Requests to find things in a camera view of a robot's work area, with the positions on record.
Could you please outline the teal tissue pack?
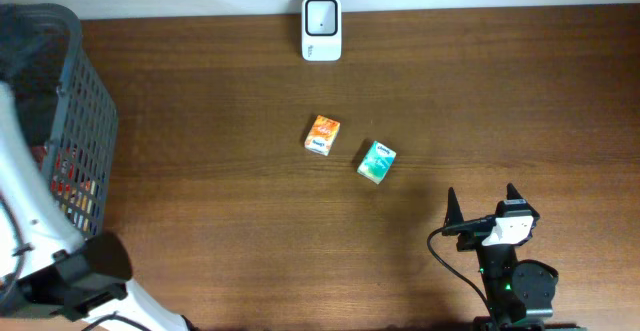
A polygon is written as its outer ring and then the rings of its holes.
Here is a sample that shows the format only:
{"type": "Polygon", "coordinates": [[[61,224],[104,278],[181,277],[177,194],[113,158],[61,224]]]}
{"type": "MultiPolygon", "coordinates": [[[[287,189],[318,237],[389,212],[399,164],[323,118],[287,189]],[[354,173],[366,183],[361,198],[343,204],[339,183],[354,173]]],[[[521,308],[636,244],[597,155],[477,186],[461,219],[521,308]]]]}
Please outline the teal tissue pack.
{"type": "Polygon", "coordinates": [[[384,144],[374,141],[357,168],[357,172],[370,181],[380,184],[390,170],[397,153],[384,144]]]}

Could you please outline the orange tissue pack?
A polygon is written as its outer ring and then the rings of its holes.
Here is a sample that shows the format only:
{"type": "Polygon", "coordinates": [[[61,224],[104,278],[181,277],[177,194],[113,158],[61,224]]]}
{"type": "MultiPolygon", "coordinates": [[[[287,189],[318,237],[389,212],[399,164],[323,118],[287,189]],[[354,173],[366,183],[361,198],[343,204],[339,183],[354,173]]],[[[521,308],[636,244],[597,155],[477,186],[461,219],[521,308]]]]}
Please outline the orange tissue pack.
{"type": "Polygon", "coordinates": [[[304,141],[304,147],[314,153],[328,156],[340,130],[340,122],[318,115],[304,141]]]}

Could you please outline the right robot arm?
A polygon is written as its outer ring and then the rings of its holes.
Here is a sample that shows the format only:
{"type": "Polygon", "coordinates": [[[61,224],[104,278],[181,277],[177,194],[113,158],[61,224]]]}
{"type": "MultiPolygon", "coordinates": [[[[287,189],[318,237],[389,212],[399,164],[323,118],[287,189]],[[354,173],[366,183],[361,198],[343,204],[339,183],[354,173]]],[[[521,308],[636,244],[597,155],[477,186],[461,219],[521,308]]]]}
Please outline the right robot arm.
{"type": "Polygon", "coordinates": [[[515,186],[506,186],[506,199],[488,216],[466,220],[456,193],[448,190],[444,236],[457,238],[459,252],[473,251],[485,291],[481,299],[487,317],[477,317],[474,330],[578,330],[575,324],[547,322],[559,281],[558,271],[536,260],[520,260],[516,249],[533,236],[539,213],[515,186]]]}

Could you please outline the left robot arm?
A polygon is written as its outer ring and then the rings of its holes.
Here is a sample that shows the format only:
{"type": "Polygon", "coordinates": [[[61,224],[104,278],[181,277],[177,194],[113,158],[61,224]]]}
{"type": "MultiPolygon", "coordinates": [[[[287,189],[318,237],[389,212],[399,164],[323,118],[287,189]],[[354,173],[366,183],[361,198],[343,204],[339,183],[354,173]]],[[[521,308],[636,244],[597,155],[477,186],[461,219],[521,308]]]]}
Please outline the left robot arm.
{"type": "Polygon", "coordinates": [[[90,239],[55,205],[22,135],[7,84],[1,86],[1,209],[15,264],[1,289],[4,318],[83,321],[87,329],[191,330],[134,279],[121,240],[90,239]]]}

